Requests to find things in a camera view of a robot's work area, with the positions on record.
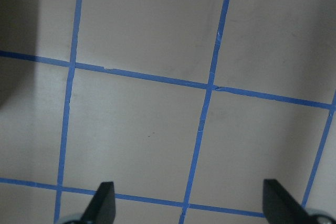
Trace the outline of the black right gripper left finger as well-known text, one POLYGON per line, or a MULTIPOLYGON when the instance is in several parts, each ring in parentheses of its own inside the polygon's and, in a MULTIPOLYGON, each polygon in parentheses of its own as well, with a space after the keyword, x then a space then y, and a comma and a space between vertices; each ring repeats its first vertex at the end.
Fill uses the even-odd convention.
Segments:
POLYGON ((116 199, 113 182, 102 182, 79 223, 113 224, 116 216, 116 199))

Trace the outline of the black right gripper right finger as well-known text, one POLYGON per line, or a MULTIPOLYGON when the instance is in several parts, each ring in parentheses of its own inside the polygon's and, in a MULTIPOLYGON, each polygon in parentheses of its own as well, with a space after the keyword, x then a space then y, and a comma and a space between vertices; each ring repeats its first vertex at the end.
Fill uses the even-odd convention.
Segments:
POLYGON ((268 223, 315 223, 276 179, 264 179, 262 190, 263 214, 268 223))

